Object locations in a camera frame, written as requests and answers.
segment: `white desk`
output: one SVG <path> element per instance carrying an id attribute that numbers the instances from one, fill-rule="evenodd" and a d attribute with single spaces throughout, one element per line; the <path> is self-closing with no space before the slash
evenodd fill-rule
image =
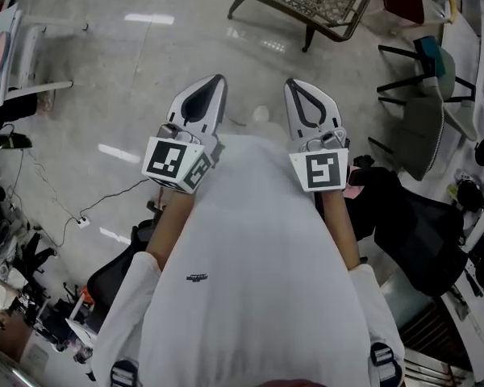
<path id="1" fill-rule="evenodd" d="M 19 37 L 19 27 L 20 24 L 24 25 L 53 25 L 53 26 L 64 26 L 64 27 L 73 27 L 73 28 L 80 28 L 82 30 L 88 30 L 88 24 L 83 22 L 74 22 L 71 20 L 63 20 L 63 19 L 52 19 L 52 18 L 45 18 L 45 17 L 37 17 L 37 16 L 30 16 L 30 15 L 23 15 L 21 10 L 18 10 L 18 4 L 15 4 L 8 8 L 7 10 L 0 12 L 0 33 L 3 31 L 8 31 L 10 33 L 10 47 L 9 52 L 7 54 L 6 61 L 4 62 L 3 69 L 0 72 L 0 106 L 6 100 L 18 98 L 21 96 L 25 96 L 28 94 L 36 94 L 39 92 L 45 92 L 48 90 L 56 90 L 56 89 L 65 89 L 72 87 L 72 81 L 58 81 L 55 83 L 48 83 L 46 85 L 36 85 L 36 86 L 29 86 L 25 87 L 22 84 L 22 87 L 19 89 L 9 90 L 9 76 L 10 70 L 12 66 L 13 57 L 15 54 L 15 49 L 18 42 Z M 32 39 L 27 41 L 22 50 L 22 62 L 21 65 L 30 65 L 30 61 L 32 56 L 34 55 L 34 44 Z"/>
<path id="2" fill-rule="evenodd" d="M 474 109 L 474 125 L 478 130 L 479 140 L 484 139 L 484 0 L 480 1 L 481 8 L 481 39 L 479 39 L 462 18 L 451 25 L 444 26 L 442 47 L 449 52 L 456 62 L 456 73 L 459 77 L 477 82 L 477 93 Z M 454 96 L 467 94 L 464 88 L 456 85 Z M 475 142 L 470 142 L 461 134 L 446 125 L 441 140 L 440 149 L 433 168 L 425 176 L 423 181 L 415 181 L 408 174 L 403 174 L 400 179 L 406 188 L 441 202 L 450 202 L 447 193 L 449 184 L 455 182 L 455 174 L 460 170 L 466 171 L 484 181 L 484 167 L 475 162 Z M 470 251 L 484 232 L 484 213 L 477 225 L 468 237 L 464 251 Z M 469 273 L 474 277 L 475 267 L 468 261 Z M 469 306 L 470 314 L 461 321 L 455 312 L 451 298 L 444 295 L 444 304 L 456 324 L 457 330 L 468 352 L 476 380 L 484 380 L 484 297 L 477 298 L 463 273 L 456 282 L 457 289 Z"/>

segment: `gray floor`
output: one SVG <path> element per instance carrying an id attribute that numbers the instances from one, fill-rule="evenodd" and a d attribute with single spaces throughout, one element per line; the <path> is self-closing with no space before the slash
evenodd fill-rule
<path id="1" fill-rule="evenodd" d="M 47 32 L 40 68 L 49 79 L 73 79 L 74 87 L 56 92 L 50 114 L 15 123 L 34 144 L 25 152 L 16 193 L 27 217 L 54 241 L 63 239 L 67 211 L 78 217 L 102 196 L 143 178 L 141 163 L 102 153 L 98 145 L 143 158 L 173 96 L 212 73 L 222 73 L 229 86 L 223 133 L 250 131 L 244 125 L 258 106 L 267 106 L 271 120 L 288 131 L 282 93 L 288 77 L 309 81 L 336 100 L 351 156 L 370 152 L 367 136 L 385 139 L 390 133 L 394 119 L 377 101 L 375 89 L 396 78 L 391 65 L 399 60 L 385 60 L 377 45 L 405 46 L 403 41 L 360 25 L 343 44 L 316 35 L 303 54 L 301 23 L 252 0 L 230 21 L 226 13 L 232 1 L 20 0 L 31 14 L 90 24 L 87 32 Z M 157 15 L 161 23 L 125 19 L 136 14 Z M 15 183 L 20 156 L 0 152 L 6 185 Z M 145 204 L 157 191 L 153 183 L 143 183 L 107 199 L 86 211 L 91 224 L 85 229 L 70 221 L 60 258 L 77 283 L 86 283 L 126 247 L 120 237 L 129 238 L 132 225 L 151 218 Z M 390 263 L 372 246 L 363 244 L 362 251 L 372 256 L 384 281 Z"/>

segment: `power strip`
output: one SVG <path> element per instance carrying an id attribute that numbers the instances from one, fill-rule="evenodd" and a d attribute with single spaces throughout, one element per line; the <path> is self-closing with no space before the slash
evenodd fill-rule
<path id="1" fill-rule="evenodd" d="M 81 219 L 77 221 L 77 225 L 83 229 L 86 228 L 88 225 L 90 225 L 90 218 L 87 218 L 86 216 L 83 216 Z"/>

